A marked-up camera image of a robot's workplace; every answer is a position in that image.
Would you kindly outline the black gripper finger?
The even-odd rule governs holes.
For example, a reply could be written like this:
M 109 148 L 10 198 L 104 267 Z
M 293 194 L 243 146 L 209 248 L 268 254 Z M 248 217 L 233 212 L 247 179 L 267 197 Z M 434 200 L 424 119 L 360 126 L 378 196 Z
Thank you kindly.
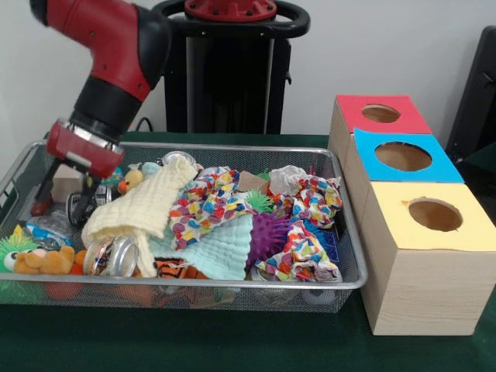
M 100 177 L 87 176 L 83 183 L 81 197 L 74 210 L 74 222 L 77 226 L 82 226 L 89 220 L 92 212 L 97 208 L 95 193 L 101 184 Z
M 50 169 L 45 174 L 34 198 L 31 216 L 43 215 L 52 205 L 53 199 L 51 191 L 53 189 L 53 178 L 61 165 L 65 165 L 65 163 L 60 159 L 55 159 L 52 162 Z

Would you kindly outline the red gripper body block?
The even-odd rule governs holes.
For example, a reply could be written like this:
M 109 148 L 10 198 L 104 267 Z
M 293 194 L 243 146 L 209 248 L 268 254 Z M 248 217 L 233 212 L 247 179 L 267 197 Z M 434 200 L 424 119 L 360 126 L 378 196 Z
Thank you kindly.
M 46 144 L 46 151 L 54 156 L 46 173 L 47 180 L 53 179 L 61 164 L 82 174 L 106 179 L 119 166 L 124 154 L 118 145 L 60 119 L 53 124 Z

